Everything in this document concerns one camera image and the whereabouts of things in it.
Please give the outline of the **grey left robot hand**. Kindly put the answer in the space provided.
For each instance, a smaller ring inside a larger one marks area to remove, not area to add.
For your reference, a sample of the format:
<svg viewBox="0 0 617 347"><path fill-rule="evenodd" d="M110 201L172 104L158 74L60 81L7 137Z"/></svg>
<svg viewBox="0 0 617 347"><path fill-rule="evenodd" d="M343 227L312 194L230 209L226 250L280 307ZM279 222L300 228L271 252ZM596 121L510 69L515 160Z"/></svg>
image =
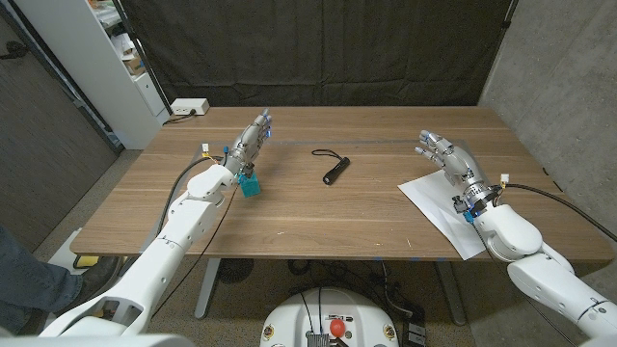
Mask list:
<svg viewBox="0 0 617 347"><path fill-rule="evenodd" d="M223 166L233 174L251 177L254 160L263 143L271 136L271 116L265 108L235 139L226 154Z"/></svg>

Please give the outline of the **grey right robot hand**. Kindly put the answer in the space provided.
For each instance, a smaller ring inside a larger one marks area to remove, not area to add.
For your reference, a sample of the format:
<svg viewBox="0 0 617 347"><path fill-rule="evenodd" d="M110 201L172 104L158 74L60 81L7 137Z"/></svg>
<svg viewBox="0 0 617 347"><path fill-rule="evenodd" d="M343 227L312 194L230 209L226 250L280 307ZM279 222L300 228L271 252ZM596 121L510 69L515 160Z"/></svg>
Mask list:
<svg viewBox="0 0 617 347"><path fill-rule="evenodd" d="M497 193L482 175L475 160L461 147L454 146L441 135L421 130L419 141L423 147L416 152L443 170L446 180L457 190L454 198L457 213L468 212L476 218L483 214Z"/></svg>

